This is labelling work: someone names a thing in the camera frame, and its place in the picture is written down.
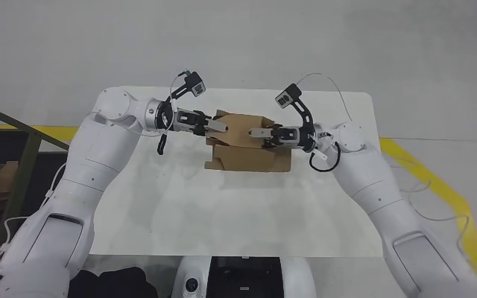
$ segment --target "yellow tape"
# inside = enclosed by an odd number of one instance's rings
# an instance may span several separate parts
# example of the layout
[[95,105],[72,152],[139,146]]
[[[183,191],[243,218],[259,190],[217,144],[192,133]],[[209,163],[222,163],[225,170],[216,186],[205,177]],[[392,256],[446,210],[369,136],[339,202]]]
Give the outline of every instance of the yellow tape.
[[[380,139],[381,149],[386,152],[387,155],[394,158],[402,167],[413,174],[423,184],[431,182],[429,188],[439,196],[444,202],[448,203],[455,215],[466,215],[469,217],[469,223],[467,224],[467,230],[462,236],[462,248],[464,252],[469,256],[470,263],[473,266],[474,271],[477,268],[477,230],[475,221],[472,217],[472,211],[470,204],[462,197],[458,192],[452,189],[441,178],[433,174],[427,169],[421,162],[415,159],[406,150],[402,149],[392,139]],[[466,218],[457,218],[457,225],[460,233],[464,231]]]
[[[52,136],[55,139],[58,139],[63,142],[70,142],[73,140],[76,132],[78,131],[77,127],[73,126],[36,126],[33,125],[32,128],[41,131],[42,133]],[[16,129],[11,125],[0,125],[0,130],[12,130]]]

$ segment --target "metal railing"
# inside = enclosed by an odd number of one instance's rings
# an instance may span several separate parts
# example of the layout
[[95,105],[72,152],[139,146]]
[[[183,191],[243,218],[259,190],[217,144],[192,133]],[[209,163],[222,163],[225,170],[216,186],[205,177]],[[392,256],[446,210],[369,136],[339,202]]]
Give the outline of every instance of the metal railing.
[[[25,123],[5,115],[2,112],[0,112],[0,121],[16,127],[18,130],[28,134],[25,148],[23,149],[22,157],[19,161],[19,167],[16,171],[15,179],[13,181],[13,187],[11,189],[10,195],[8,196],[7,206],[1,217],[1,225],[3,226],[3,223],[6,219],[17,217],[22,211],[22,206],[25,201],[25,194],[28,189],[28,184],[30,183],[31,174],[37,160],[37,155],[42,140],[56,145],[64,150],[68,150],[69,146],[68,144],[48,136],[41,131],[32,128],[31,126],[26,125]],[[5,238],[6,231],[4,229],[0,229],[0,243]]]

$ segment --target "table surface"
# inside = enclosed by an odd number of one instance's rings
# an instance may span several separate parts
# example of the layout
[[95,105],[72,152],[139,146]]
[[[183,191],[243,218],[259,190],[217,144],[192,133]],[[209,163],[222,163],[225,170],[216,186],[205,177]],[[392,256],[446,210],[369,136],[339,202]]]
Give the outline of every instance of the table surface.
[[[127,86],[138,100],[164,99],[168,88]],[[183,96],[188,110],[216,109],[263,115],[301,125],[292,108],[280,109],[280,90],[208,89]],[[373,103],[366,93],[342,92],[354,122],[379,148]],[[315,122],[347,120],[337,92],[304,92]],[[293,150],[288,173],[203,169],[211,147],[191,133],[141,137],[126,168],[104,192],[95,213],[91,254],[155,256],[381,256],[381,240],[367,215],[332,174],[313,171],[309,155]]]

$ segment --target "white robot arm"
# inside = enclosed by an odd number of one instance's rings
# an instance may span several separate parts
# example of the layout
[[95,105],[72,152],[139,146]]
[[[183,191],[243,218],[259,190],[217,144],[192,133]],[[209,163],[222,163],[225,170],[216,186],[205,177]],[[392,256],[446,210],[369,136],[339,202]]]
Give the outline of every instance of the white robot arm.
[[[342,189],[367,213],[382,238],[386,264],[407,297],[475,297],[477,278],[461,254],[449,253],[429,231],[399,192],[391,168],[352,122],[331,129],[313,124],[312,114],[291,84],[277,96],[285,108],[292,105],[303,119],[301,127],[252,129],[264,147],[299,148],[311,153],[316,171],[335,175]],[[315,155],[328,168],[313,166]]]
[[401,197],[389,165],[364,140],[361,128],[345,123],[328,131],[335,144],[324,151],[327,163],[335,164],[339,147],[341,160],[333,174],[376,227],[386,264],[406,296],[475,297],[477,279],[464,257],[446,251]]
[[[185,81],[172,98],[188,91],[199,96],[205,90],[196,73],[187,72]],[[142,132],[167,127],[199,135],[227,129],[201,112],[172,113],[169,99],[138,101],[121,88],[99,95],[72,140],[54,193],[23,223],[0,261],[0,297],[67,295],[69,280],[92,246],[93,215],[104,190],[128,163]]]

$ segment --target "brown cardboard box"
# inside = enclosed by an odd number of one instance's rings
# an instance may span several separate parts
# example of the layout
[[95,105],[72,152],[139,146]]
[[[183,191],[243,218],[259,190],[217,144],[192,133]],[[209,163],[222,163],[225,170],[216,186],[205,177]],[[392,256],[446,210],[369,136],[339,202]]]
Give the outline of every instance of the brown cardboard box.
[[18,162],[7,162],[5,165],[0,165],[0,194],[10,192],[16,170],[18,170]]
[[206,143],[212,146],[212,161],[204,168],[223,171],[288,172],[291,169],[291,150],[262,149],[260,139],[251,138],[248,131],[267,127],[274,122],[257,115],[231,114],[217,111],[215,120],[228,126],[226,133],[208,132]]

